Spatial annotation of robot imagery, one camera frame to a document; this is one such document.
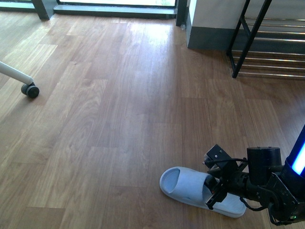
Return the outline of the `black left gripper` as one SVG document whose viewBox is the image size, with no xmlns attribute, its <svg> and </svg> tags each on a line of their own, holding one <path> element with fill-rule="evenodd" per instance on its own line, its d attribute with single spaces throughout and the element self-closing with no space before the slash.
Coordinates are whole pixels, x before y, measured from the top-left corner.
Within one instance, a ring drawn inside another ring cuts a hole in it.
<svg viewBox="0 0 305 229">
<path fill-rule="evenodd" d="M 243 203 L 246 202 L 246 184 L 249 175 L 243 170 L 248 165 L 246 159 L 230 159 L 230 162 L 223 168 L 209 170 L 209 174 L 203 184 L 203 193 L 211 194 L 206 201 L 210 210 L 216 202 L 222 202 L 227 194 L 238 196 Z"/>
</svg>

